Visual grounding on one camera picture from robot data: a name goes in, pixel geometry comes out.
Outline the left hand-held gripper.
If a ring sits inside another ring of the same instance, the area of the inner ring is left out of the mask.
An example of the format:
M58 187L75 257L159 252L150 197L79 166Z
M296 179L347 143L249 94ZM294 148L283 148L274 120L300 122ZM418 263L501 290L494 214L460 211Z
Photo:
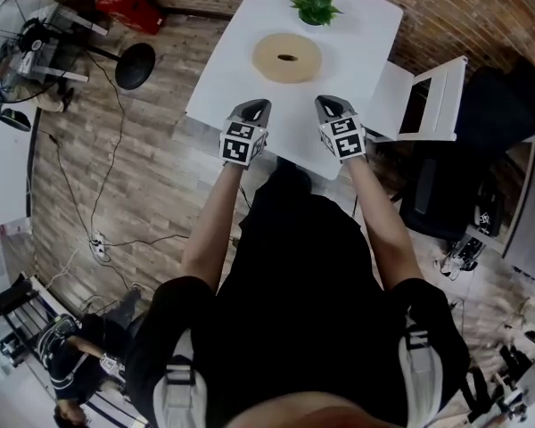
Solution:
M223 162L247 168L263 152L271 109L268 99L254 99L234 107L219 138L218 156Z

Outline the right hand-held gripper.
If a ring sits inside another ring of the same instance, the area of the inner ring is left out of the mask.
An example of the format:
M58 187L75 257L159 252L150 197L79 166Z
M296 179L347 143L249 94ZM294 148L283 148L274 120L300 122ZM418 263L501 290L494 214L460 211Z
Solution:
M340 163L365 156L366 130L352 105L335 95L320 95L315 105L324 147Z

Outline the person's left forearm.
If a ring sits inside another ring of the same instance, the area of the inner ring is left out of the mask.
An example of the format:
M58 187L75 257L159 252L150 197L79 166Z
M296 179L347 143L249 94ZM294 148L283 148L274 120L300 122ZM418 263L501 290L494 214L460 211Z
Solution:
M224 165L183 251L183 275L201 279L213 292L219 288L243 172L242 165Z

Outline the person's right forearm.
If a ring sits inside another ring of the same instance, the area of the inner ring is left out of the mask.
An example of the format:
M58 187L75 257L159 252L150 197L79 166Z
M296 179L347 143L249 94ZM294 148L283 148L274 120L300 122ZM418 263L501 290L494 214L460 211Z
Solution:
M375 264L386 290L423 279L407 229L364 157L347 159Z

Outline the green potted plant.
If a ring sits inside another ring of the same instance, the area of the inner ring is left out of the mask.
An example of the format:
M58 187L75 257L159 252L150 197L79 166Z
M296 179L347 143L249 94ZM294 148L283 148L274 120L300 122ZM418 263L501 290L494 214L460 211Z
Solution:
M338 14L342 14L333 5L333 0L291 0L291 8L310 26L329 26Z

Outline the white chair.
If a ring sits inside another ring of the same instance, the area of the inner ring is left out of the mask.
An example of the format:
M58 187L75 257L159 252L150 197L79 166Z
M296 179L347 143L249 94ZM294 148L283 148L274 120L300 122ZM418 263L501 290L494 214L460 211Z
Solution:
M459 56L415 75L387 62L362 118L367 137L376 143L398 141L454 141L455 128L468 59ZM416 129L405 130L411 93L427 85L424 109L418 113Z

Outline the black standing fan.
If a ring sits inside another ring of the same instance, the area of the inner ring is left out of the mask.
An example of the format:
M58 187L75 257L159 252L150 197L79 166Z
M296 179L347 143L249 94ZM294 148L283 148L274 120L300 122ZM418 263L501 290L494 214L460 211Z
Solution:
M115 80L126 90L151 75L155 52L136 44L116 55L94 47L94 0L4 0L0 4L0 103L42 95L63 79L77 80L84 52L116 63Z

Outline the red plastic crate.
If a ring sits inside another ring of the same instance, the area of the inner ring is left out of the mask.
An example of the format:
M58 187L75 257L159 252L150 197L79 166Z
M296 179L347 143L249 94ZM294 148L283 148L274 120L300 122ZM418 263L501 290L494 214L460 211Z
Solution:
M165 14L155 0L97 0L96 9L129 29L156 35Z

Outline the black office chair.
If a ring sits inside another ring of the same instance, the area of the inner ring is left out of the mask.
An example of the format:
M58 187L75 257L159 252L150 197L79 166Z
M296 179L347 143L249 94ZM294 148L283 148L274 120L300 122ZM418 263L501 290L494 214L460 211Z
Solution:
M399 214L406 227L448 242L473 222L491 165L535 135L535 67L524 57L504 72L479 68L462 94L453 142L419 141Z

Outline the person's body in black clothing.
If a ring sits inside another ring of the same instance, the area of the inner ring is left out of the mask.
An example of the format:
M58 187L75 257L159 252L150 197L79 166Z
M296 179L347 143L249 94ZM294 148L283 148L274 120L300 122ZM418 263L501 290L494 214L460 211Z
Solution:
M383 288L364 219L313 194L279 160L255 193L217 292L161 284L125 361L128 396L152 428L225 428L246 409L323 392L402 428L423 428L470 364L444 292Z

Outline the small white side table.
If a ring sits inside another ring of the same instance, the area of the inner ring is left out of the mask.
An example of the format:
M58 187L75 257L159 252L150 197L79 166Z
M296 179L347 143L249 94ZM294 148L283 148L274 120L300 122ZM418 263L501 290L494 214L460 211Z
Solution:
M37 9L19 33L21 60L15 70L42 84L49 77L87 82L88 77L73 68L93 33L104 37L108 30L60 4Z

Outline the equipment bundle on floor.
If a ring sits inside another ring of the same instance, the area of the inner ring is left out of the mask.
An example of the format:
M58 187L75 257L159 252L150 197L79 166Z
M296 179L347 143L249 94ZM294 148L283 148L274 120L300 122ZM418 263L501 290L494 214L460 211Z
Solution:
M496 238L499 235L505 208L505 197L499 191L497 181L488 177L481 184L474 203L473 219L469 224L481 235ZM471 235L464 235L458 242L449 243L447 254L435 261L440 273L456 280L460 272L472 272L478 266L478 258L486 244Z

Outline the white power strip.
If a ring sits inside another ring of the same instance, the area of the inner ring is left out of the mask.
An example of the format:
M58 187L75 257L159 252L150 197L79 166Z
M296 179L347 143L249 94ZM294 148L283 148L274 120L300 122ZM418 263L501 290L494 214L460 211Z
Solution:
M108 255L105 250L105 241L99 231L94 231L89 238L89 247L94 257L102 262L108 261Z

